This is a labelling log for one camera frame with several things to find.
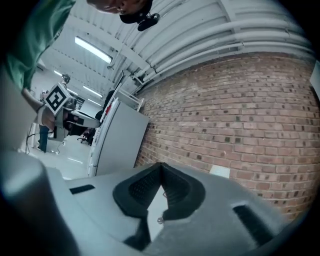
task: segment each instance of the white floor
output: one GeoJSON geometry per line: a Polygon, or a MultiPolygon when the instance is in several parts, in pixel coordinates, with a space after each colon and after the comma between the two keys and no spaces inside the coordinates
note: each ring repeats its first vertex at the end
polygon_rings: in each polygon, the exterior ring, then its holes
{"type": "MultiPolygon", "coordinates": [[[[86,143],[80,143],[78,136],[68,136],[64,145],[61,142],[48,140],[47,153],[37,149],[36,135],[34,148],[31,147],[31,138],[28,140],[30,156],[38,158],[46,167],[57,168],[65,180],[73,180],[88,177],[88,158],[91,147],[86,143]]],[[[25,151],[25,142],[21,150],[25,151]]]]}

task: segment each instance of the brick wall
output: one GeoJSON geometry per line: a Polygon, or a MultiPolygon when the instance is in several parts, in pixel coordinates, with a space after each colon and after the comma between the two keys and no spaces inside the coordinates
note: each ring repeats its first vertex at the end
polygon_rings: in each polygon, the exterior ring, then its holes
{"type": "Polygon", "coordinates": [[[136,164],[228,167],[231,179],[296,217],[320,172],[313,66],[287,54],[242,54],[159,82],[139,95],[150,124],[136,164]]]}

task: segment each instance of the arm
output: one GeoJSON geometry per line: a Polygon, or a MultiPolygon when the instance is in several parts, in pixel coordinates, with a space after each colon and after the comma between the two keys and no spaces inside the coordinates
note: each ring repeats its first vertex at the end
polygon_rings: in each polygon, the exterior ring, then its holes
{"type": "MultiPolygon", "coordinates": [[[[41,106],[44,105],[41,101],[34,98],[26,88],[22,89],[21,94],[26,100],[26,102],[28,102],[28,104],[33,108],[34,111],[38,111],[41,108],[41,106]]],[[[45,109],[42,115],[42,124],[47,126],[50,130],[54,130],[55,116],[48,107],[44,106],[43,108],[45,109]]]]}

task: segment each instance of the sleeve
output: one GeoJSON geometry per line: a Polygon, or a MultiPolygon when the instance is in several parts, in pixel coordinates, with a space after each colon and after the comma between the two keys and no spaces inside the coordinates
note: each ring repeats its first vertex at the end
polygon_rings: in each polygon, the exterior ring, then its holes
{"type": "Polygon", "coordinates": [[[31,80],[42,53],[61,32],[76,0],[40,0],[4,59],[4,68],[21,91],[31,80]]]}

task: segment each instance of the white ceiling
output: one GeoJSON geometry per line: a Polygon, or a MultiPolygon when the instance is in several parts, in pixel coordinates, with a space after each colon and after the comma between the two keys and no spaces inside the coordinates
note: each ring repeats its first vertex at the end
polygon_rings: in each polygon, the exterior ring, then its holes
{"type": "Polygon", "coordinates": [[[86,0],[77,0],[60,37],[41,59],[46,68],[71,75],[71,90],[102,102],[83,85],[105,97],[121,70],[152,84],[236,53],[313,55],[302,29],[276,0],[153,0],[151,13],[160,14],[159,23],[139,32],[137,24],[124,24],[118,15],[100,13],[86,0]],[[111,55],[112,63],[75,44],[76,36],[111,55]]]}

